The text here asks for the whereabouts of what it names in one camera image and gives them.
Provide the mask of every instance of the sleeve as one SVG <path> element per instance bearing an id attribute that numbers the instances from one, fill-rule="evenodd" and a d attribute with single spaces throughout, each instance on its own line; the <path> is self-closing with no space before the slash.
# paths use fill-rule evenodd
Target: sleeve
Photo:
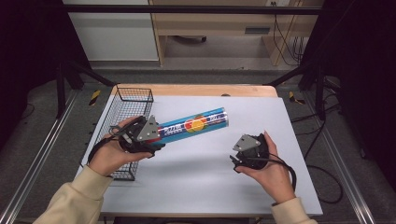
<path id="1" fill-rule="evenodd" d="M 310 219 L 303 208 L 300 198 L 291 199 L 285 203 L 272 207 L 272 213 L 276 223 L 294 224 L 316 224 L 314 219 Z"/>
<path id="2" fill-rule="evenodd" d="M 103 204 L 103 195 L 112 182 L 84 166 L 71 183 L 63 184 L 53 195 L 47 210 L 35 221 L 41 223 L 96 223 Z"/>

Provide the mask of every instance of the wire basket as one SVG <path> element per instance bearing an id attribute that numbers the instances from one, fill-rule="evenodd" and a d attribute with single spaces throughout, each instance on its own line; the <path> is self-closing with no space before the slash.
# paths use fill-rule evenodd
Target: wire basket
<path id="1" fill-rule="evenodd" d="M 106 114 L 105 121 L 96 138 L 97 144 L 102 137 L 109 133 L 110 126 L 118 124 L 120 121 L 132 116 L 144 116 L 149 118 L 154 98 L 151 89 L 140 88 L 120 88 L 117 86 L 117 92 Z M 111 176 L 115 180 L 131 180 L 136 177 L 138 161 L 130 162 L 121 166 Z"/>

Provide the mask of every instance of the floor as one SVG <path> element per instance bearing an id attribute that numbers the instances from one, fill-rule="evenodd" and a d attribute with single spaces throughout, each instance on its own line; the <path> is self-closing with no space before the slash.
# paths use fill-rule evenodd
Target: floor
<path id="1" fill-rule="evenodd" d="M 133 62 L 117 66 L 95 64 L 95 71 L 116 82 L 129 83 L 221 83 L 261 85 L 281 77 L 295 65 L 282 63 L 280 66 L 270 64 L 268 54 L 259 37 L 212 37 L 205 43 L 194 39 L 171 38 L 166 51 L 165 65 L 157 63 Z M 285 54 L 288 63 L 294 60 Z M 19 208 L 15 223 L 26 223 L 39 216 L 45 209 L 51 195 L 62 183 L 74 178 L 78 163 L 86 149 L 94 129 L 95 122 L 106 103 L 110 88 L 98 84 L 83 75 L 86 84 L 78 91 L 76 102 L 67 118 L 66 124 L 57 136 L 56 143 L 41 167 L 40 175 L 30 188 L 30 193 Z M 310 115 L 313 111 L 309 102 L 312 91 L 299 91 L 296 84 L 299 77 L 294 77 L 276 88 L 282 97 L 290 119 Z M 88 106 L 92 93 L 101 90 L 101 96 L 94 106 Z M 7 208 L 8 202 L 16 192 L 25 174 L 42 147 L 52 124 L 56 121 L 55 83 L 32 90 L 29 105 L 19 126 L 14 131 L 6 146 L 0 151 L 0 209 Z M 290 100 L 290 92 L 296 101 Z M 342 116 L 342 108 L 337 106 L 337 99 L 330 90 L 325 91 L 326 107 L 332 107 L 327 113 L 324 132 L 312 147 L 306 163 L 319 166 L 336 179 L 340 179 L 337 166 L 332 160 L 326 132 L 332 138 L 343 161 L 359 189 L 363 201 L 370 209 L 375 223 L 396 223 L 396 194 L 381 175 L 374 161 L 361 158 L 359 145 Z M 293 122 L 297 140 L 306 153 L 313 143 L 318 127 L 322 122 L 315 117 Z M 371 220 L 358 219 L 352 206 L 354 195 L 344 189 L 343 197 L 332 176 L 322 170 L 309 168 L 319 198 L 322 200 L 323 216 L 315 217 L 319 223 L 374 223 Z M 265 219 L 262 223 L 272 223 Z M 130 220 L 129 223 L 142 223 Z"/>

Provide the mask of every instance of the can label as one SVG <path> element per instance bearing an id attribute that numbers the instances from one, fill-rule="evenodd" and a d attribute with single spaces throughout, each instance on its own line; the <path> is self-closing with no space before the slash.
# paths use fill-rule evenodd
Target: can label
<path id="1" fill-rule="evenodd" d="M 194 116 L 160 124 L 159 134 L 161 140 L 159 139 L 158 143 L 166 144 L 227 126 L 227 113 L 224 108 L 218 108 Z"/>

